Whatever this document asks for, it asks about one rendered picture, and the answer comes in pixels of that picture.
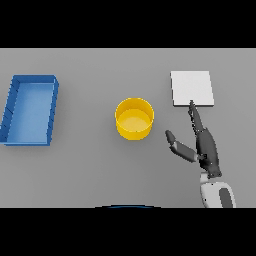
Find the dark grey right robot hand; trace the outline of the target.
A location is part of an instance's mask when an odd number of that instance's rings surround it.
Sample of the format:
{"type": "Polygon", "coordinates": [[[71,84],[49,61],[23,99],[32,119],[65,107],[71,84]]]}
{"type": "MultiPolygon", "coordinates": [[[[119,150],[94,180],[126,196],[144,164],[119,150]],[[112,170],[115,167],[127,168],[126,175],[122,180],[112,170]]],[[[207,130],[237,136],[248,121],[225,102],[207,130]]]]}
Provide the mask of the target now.
{"type": "Polygon", "coordinates": [[[199,112],[193,101],[189,103],[188,114],[196,139],[196,149],[178,141],[170,130],[165,131],[170,150],[188,162],[198,162],[209,178],[221,177],[219,157],[215,140],[207,127],[203,126],[199,112]]]}

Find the pale square flat scale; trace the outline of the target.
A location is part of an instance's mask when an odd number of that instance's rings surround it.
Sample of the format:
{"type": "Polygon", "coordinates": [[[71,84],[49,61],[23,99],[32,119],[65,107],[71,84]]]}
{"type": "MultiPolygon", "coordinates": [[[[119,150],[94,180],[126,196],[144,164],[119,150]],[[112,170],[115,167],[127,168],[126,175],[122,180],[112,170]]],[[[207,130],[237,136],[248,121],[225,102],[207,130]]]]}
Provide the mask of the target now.
{"type": "Polygon", "coordinates": [[[171,71],[170,78],[175,107],[188,106],[190,101],[200,107],[214,105],[209,71],[171,71]]]}

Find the yellow round bowl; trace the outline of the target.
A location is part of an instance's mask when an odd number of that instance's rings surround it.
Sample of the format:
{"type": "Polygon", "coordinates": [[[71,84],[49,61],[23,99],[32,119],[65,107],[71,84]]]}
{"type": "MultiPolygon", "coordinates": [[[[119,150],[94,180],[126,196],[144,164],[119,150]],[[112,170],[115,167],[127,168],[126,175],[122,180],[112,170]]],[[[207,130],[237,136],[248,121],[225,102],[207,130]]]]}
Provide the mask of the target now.
{"type": "Polygon", "coordinates": [[[118,133],[126,140],[147,137],[154,122],[151,104],[142,98],[127,98],[116,107],[115,123],[118,133]]]}

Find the blue rectangular tray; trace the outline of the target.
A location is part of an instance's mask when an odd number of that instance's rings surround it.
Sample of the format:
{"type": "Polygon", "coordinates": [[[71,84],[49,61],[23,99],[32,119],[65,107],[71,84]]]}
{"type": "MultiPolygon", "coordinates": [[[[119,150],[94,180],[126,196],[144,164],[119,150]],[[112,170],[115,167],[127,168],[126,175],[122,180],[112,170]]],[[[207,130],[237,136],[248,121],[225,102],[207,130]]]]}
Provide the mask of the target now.
{"type": "Polygon", "coordinates": [[[14,75],[0,123],[0,144],[49,146],[58,88],[55,75],[14,75]]]}

